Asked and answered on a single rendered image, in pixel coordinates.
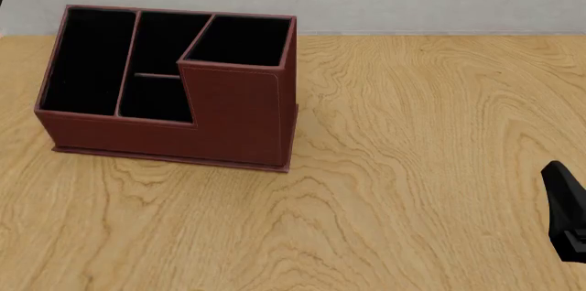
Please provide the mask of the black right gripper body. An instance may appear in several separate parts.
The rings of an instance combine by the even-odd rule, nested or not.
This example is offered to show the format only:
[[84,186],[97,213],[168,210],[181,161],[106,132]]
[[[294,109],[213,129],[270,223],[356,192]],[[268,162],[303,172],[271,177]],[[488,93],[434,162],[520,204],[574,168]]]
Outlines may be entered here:
[[562,262],[586,264],[586,230],[566,230],[550,240]]

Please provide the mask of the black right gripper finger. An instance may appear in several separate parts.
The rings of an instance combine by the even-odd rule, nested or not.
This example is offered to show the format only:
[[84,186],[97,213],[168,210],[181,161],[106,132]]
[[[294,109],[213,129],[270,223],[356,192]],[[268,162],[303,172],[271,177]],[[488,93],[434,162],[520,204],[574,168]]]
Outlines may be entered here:
[[542,170],[549,213],[549,234],[586,230],[586,189],[560,161],[550,161]]

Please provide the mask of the red-brown desk caddy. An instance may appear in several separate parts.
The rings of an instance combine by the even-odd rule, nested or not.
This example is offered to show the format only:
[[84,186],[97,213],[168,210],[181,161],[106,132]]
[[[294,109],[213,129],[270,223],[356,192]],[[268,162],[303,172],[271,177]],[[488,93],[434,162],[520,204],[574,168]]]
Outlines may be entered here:
[[35,115],[61,153],[289,168],[297,19],[65,7]]

